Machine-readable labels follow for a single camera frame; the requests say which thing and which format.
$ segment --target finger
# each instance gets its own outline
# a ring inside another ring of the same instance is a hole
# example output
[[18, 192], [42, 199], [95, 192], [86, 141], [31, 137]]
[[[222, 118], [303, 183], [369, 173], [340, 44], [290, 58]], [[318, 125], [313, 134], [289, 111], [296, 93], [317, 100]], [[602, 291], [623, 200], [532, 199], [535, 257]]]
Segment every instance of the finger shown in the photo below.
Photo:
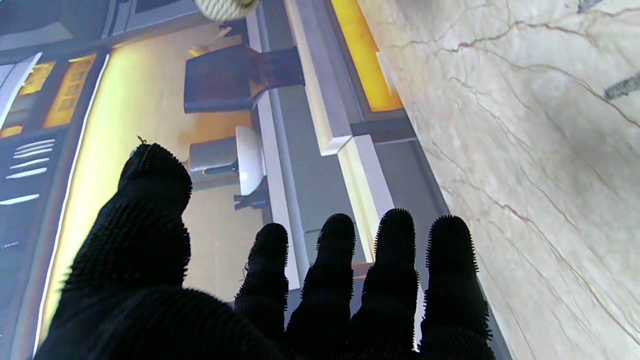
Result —
[[190, 195], [189, 174], [172, 153], [158, 144], [139, 146], [76, 254], [61, 297], [182, 286], [191, 249], [180, 216]]
[[351, 319], [355, 348], [381, 351], [413, 348], [413, 317], [418, 294], [415, 229], [407, 210], [388, 211], [376, 239], [376, 262], [367, 272], [362, 306]]
[[344, 350], [351, 316], [354, 251], [353, 222], [344, 214], [331, 216], [318, 237], [316, 262], [307, 272], [302, 301], [287, 326], [287, 341], [298, 353]]
[[236, 295], [234, 310], [245, 315], [271, 340], [284, 336], [289, 281], [284, 275], [289, 242], [278, 224], [265, 225], [249, 253], [248, 271]]
[[424, 293], [420, 351], [485, 353], [491, 336], [488, 305], [476, 277], [471, 234], [461, 218], [449, 215], [436, 220], [429, 234], [426, 264], [429, 288]]

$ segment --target black glove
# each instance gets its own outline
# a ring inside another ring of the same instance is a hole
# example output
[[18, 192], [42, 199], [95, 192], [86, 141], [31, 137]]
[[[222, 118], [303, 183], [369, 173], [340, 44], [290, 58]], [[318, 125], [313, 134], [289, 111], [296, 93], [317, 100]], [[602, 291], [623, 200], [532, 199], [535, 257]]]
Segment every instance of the black glove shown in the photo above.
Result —
[[258, 233], [233, 310], [182, 288], [191, 252], [181, 216], [190, 195], [189, 174], [170, 152], [145, 143], [133, 152], [74, 259], [36, 359], [493, 359], [488, 308], [460, 218], [440, 218], [431, 229], [418, 353], [407, 211], [383, 217], [376, 262], [352, 318], [353, 223], [330, 217], [285, 331], [288, 241], [280, 225]]
[[274, 341], [286, 357], [313, 359], [493, 359], [486, 344], [488, 307], [476, 279], [469, 231], [462, 219], [442, 217], [431, 228], [427, 264], [428, 305], [420, 353], [413, 349], [418, 291], [415, 231], [409, 212], [390, 210], [376, 239], [376, 262], [364, 282], [362, 306], [351, 318], [351, 219], [331, 216], [317, 243], [317, 259], [305, 278], [300, 306], [284, 330], [288, 282], [287, 233], [277, 224], [258, 233], [235, 311]]

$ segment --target window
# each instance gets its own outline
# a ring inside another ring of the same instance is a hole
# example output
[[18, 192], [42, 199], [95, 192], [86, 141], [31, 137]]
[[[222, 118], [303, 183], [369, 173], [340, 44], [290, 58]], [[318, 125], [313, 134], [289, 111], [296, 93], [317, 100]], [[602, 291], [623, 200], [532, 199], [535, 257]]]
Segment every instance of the window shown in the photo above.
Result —
[[62, 80], [56, 99], [47, 114], [44, 127], [54, 127], [71, 122], [84, 82], [93, 66], [95, 54], [69, 60], [69, 69]]
[[0, 138], [17, 135], [29, 117], [29, 112], [33, 108], [35, 101], [44, 85], [45, 81], [51, 74], [55, 61], [36, 64], [31, 73], [22, 84], [18, 95], [11, 104], [9, 112], [6, 115], [2, 129], [0, 129]]

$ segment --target rope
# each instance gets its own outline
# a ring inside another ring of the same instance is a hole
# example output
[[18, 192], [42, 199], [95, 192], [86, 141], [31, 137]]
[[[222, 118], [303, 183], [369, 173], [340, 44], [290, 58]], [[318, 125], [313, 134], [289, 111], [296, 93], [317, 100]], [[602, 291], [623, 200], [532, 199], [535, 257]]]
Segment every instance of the rope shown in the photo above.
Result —
[[260, 0], [195, 0], [200, 11], [216, 22], [242, 19], [258, 6]]

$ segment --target marble wall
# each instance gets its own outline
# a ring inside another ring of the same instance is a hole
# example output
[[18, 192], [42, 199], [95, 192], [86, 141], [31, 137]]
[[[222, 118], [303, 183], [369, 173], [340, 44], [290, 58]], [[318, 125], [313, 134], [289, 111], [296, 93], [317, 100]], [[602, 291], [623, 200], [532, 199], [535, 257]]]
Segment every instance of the marble wall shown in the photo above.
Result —
[[640, 359], [640, 1], [359, 0], [515, 359]]

